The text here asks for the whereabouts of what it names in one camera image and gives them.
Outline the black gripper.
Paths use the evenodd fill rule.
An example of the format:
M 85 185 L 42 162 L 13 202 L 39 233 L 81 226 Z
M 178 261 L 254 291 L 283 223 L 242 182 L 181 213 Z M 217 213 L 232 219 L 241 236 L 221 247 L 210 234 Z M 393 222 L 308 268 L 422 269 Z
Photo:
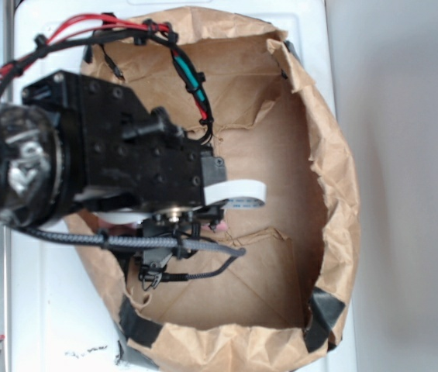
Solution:
M 147 111 L 131 88 L 58 71 L 26 90 L 23 104 L 45 111 L 60 140 L 59 212 L 199 209 L 205 188 L 227 179 L 210 145 L 164 108 Z

